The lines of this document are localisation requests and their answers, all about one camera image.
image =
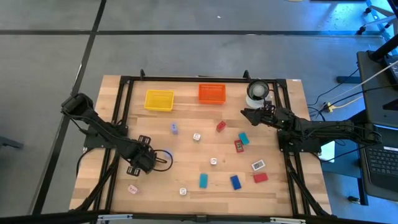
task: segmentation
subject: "laptop keyboard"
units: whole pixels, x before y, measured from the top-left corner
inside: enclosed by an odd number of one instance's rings
[[[366,155],[371,172],[398,176],[398,152],[367,147]]]

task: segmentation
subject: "wooden table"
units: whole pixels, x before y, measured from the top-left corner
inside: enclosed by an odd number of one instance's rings
[[[99,90],[95,110],[110,121],[118,92],[120,76],[106,75]],[[300,80],[287,80],[290,104],[293,112],[308,117],[303,86]],[[112,212],[126,213],[179,213],[213,215],[292,215],[285,164],[278,148],[276,130],[266,125],[252,126],[240,113],[245,102],[247,83],[226,83],[224,105],[198,104],[198,83],[195,82],[134,82],[127,125],[129,137],[139,135],[152,138],[154,149],[169,148],[174,164],[167,172],[152,171],[139,177],[126,174],[128,163],[121,159],[112,201]],[[172,112],[144,109],[147,90],[173,90]],[[218,133],[216,125],[226,122],[226,128]],[[170,124],[177,122],[178,135],[170,131]],[[236,153],[234,141],[245,132],[250,144],[243,153]],[[200,133],[200,142],[193,142],[193,133]],[[94,149],[81,161],[70,208],[79,206],[93,190],[100,175],[103,149]],[[212,166],[210,158],[218,159]],[[327,212],[331,212],[317,158],[301,153],[305,183],[309,191]],[[260,159],[266,167],[269,180],[259,184],[253,181],[251,164]],[[208,174],[207,189],[199,188],[199,176]],[[230,177],[238,175],[242,189],[234,190]],[[135,185],[138,194],[127,191]],[[186,196],[179,189],[188,190]],[[101,208],[108,187],[104,188]],[[302,212],[300,191],[296,186],[299,210]]]

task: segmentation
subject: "orange basket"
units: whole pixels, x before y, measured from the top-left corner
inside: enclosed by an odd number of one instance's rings
[[[225,85],[199,84],[199,103],[204,103],[204,104],[225,103]]]

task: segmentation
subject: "concrete floor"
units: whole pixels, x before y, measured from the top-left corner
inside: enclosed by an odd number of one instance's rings
[[[88,29],[100,1],[28,0],[0,2],[0,29]],[[366,4],[261,1],[108,0],[100,30],[357,30],[371,16]],[[0,136],[25,144],[0,150],[0,216],[25,215],[60,122],[88,36],[0,35]],[[337,75],[356,69],[356,52],[374,50],[381,37],[141,35],[97,36],[81,92],[92,99],[103,75],[214,75],[300,78],[308,103],[336,85]],[[333,94],[347,90],[343,85]],[[362,110],[358,101],[327,119],[346,119]],[[70,125],[44,212],[67,211],[83,136]],[[369,198],[362,207],[356,181],[325,174],[333,213],[343,218],[394,223],[394,202]]]

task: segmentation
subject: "yellow basket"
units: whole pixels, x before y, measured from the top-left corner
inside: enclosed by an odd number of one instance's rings
[[[148,90],[144,108],[154,111],[171,111],[173,102],[174,91]]]

